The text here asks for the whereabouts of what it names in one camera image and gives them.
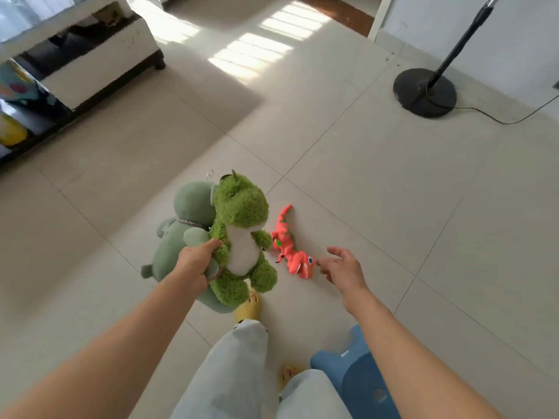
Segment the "black power cord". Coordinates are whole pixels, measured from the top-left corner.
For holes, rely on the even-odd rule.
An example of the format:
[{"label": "black power cord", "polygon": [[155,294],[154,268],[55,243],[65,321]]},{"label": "black power cord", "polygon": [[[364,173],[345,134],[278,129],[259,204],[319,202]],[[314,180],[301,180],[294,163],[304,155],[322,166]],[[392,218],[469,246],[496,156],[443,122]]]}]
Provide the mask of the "black power cord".
[{"label": "black power cord", "polygon": [[456,110],[475,110],[476,112],[480,112],[481,114],[485,114],[485,116],[487,116],[488,118],[493,119],[494,121],[500,123],[501,125],[516,125],[517,123],[521,123],[523,120],[528,119],[531,115],[539,112],[541,109],[543,109],[546,105],[550,104],[552,101],[555,101],[557,98],[559,98],[559,94],[557,94],[555,97],[553,97],[551,100],[549,100],[546,104],[538,107],[536,110],[534,110],[533,112],[531,112],[529,115],[527,115],[525,118],[522,118],[521,120],[517,121],[517,122],[501,122],[499,119],[495,119],[493,116],[491,116],[489,113],[484,112],[483,110],[479,110],[477,107],[448,107],[445,105],[440,105],[435,103],[433,100],[431,100],[431,98],[429,98],[429,92],[427,87],[425,87],[425,98],[427,98],[427,100],[431,103],[436,105],[437,107],[443,107],[445,109],[456,109]]}]

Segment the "foot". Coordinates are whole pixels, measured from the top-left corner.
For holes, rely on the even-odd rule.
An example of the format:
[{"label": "foot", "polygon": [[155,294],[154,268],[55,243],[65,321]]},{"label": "foot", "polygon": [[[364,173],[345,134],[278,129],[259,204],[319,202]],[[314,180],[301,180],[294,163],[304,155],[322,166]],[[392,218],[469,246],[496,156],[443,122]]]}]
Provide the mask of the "foot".
[{"label": "foot", "polygon": [[262,302],[260,301],[260,295],[255,290],[251,289],[248,295],[248,300],[242,303],[234,311],[236,323],[238,324],[245,319],[260,321],[261,308]]},{"label": "foot", "polygon": [[281,388],[285,388],[285,386],[289,383],[289,381],[299,373],[303,372],[302,369],[299,369],[295,366],[283,366],[281,368],[281,372],[279,374],[279,383]]}]

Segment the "plush toy white belly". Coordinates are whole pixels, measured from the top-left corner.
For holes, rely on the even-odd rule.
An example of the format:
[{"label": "plush toy white belly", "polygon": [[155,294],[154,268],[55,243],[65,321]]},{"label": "plush toy white belly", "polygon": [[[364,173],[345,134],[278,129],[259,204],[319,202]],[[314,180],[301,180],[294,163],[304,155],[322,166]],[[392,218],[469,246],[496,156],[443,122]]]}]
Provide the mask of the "plush toy white belly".
[{"label": "plush toy white belly", "polygon": [[244,276],[254,267],[262,249],[256,245],[251,232],[258,231],[262,226],[252,228],[238,228],[226,226],[227,239],[231,243],[227,269],[235,275]]}]

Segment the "red toy dinosaur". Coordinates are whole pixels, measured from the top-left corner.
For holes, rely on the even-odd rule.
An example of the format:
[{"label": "red toy dinosaur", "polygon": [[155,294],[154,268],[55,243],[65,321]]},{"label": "red toy dinosaur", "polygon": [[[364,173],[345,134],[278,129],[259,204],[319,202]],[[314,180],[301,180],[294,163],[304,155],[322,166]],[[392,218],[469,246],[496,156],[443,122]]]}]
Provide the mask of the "red toy dinosaur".
[{"label": "red toy dinosaur", "polygon": [[314,260],[304,251],[299,251],[295,245],[295,236],[291,233],[285,218],[291,207],[291,205],[288,205],[283,208],[278,216],[276,230],[271,232],[273,239],[272,247],[280,251],[276,263],[286,258],[290,274],[297,274],[301,279],[310,279],[312,277]]}]

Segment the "blue stool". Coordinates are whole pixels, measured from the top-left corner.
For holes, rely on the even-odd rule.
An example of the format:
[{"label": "blue stool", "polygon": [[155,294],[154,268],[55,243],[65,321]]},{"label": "blue stool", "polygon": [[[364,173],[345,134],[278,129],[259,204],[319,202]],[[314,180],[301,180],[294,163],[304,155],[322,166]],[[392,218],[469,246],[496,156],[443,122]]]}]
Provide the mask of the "blue stool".
[{"label": "blue stool", "polygon": [[353,419],[400,419],[359,325],[351,332],[354,341],[346,352],[320,350],[311,358],[311,368],[328,376]]}]

